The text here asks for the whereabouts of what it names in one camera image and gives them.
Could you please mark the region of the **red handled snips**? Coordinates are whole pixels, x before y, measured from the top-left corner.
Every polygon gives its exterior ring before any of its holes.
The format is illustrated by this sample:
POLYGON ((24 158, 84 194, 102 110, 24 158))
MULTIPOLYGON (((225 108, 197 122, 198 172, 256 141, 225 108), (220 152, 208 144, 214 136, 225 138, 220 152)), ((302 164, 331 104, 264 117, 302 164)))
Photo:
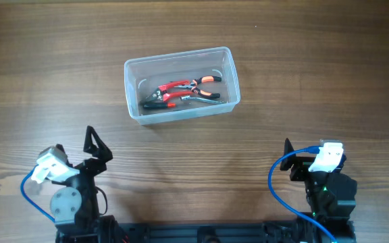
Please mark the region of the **red handled snips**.
POLYGON ((168 102, 171 99, 190 95, 191 91, 181 88, 176 88, 178 85, 189 83, 189 80, 180 80, 168 82, 158 86, 149 96, 140 101, 140 104, 149 102, 168 102))

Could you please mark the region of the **clear plastic container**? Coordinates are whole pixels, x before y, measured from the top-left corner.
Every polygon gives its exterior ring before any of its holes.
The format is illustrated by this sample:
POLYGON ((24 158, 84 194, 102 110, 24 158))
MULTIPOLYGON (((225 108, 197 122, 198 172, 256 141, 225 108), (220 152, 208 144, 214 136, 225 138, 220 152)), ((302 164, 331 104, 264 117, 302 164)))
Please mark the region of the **clear plastic container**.
POLYGON ((124 86, 128 112, 141 125, 228 113, 240 102, 227 47, 129 59, 124 86))

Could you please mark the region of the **silver socket wrench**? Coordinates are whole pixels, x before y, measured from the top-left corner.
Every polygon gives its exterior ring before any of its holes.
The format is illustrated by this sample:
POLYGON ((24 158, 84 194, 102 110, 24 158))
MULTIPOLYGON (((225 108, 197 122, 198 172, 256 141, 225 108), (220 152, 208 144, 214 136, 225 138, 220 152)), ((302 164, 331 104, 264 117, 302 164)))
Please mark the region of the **silver socket wrench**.
POLYGON ((190 95, 180 97, 180 100, 181 101, 199 101, 202 103, 209 103, 209 104, 215 104, 215 105, 223 103, 223 101, 214 101, 211 99, 205 99, 205 98, 201 98, 201 97, 192 97, 190 95))

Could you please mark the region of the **orange black needle-nose pliers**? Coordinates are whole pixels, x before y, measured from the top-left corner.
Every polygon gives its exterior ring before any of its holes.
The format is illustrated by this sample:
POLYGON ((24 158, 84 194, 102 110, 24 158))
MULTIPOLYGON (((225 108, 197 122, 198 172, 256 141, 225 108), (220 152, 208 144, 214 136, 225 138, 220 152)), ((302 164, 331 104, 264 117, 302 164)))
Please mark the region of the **orange black needle-nose pliers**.
POLYGON ((222 83, 222 78, 219 76, 203 76, 192 80, 191 82, 183 85, 178 85, 176 88, 186 89, 192 93, 199 95, 205 99, 218 99, 221 97, 219 92, 212 92, 204 90, 205 87, 213 88, 217 90, 218 86, 222 83))

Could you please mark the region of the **black red handled screwdriver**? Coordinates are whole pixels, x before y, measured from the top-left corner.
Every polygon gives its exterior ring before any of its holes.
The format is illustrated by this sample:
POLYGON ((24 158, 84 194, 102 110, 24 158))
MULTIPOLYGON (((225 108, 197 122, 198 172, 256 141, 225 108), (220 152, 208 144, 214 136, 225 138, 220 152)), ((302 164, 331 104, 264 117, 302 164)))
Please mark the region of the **black red handled screwdriver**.
POLYGON ((144 109, 167 109, 176 107, 175 103, 166 103, 166 102, 149 102, 142 105, 144 109))

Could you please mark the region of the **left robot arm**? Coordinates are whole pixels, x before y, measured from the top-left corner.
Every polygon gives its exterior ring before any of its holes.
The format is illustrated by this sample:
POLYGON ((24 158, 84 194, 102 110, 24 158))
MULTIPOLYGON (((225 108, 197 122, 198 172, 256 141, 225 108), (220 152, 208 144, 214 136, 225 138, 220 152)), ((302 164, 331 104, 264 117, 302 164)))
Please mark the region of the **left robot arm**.
POLYGON ((102 189, 95 185, 95 176, 107 170, 113 154, 91 126, 86 128, 83 151, 91 158, 75 166, 79 174, 59 183, 62 188, 50 202, 55 241, 127 243, 130 239, 115 217, 99 212, 97 193, 102 189))

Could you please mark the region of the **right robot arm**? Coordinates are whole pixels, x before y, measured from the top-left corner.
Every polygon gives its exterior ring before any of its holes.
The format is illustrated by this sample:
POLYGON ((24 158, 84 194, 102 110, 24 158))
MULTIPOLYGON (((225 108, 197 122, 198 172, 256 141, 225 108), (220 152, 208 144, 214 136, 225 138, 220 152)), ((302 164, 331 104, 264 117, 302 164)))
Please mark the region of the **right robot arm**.
POLYGON ((289 139, 280 170, 290 171, 290 180, 305 184, 310 218, 328 230, 336 242, 355 242, 351 213, 356 207, 357 181, 341 172, 346 155, 341 142, 322 140, 314 157, 299 156, 289 139))

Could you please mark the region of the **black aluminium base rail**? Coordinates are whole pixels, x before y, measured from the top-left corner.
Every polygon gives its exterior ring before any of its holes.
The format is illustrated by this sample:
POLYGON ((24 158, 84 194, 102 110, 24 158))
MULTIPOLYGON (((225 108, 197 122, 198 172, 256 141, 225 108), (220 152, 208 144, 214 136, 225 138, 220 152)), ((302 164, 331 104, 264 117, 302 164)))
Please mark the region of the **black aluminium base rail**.
POLYGON ((351 222, 332 227, 331 239, 318 227, 302 219, 241 224, 114 223, 91 233, 67 235, 57 233, 56 242, 130 242, 130 243, 202 243, 202 242, 355 242, 351 222))

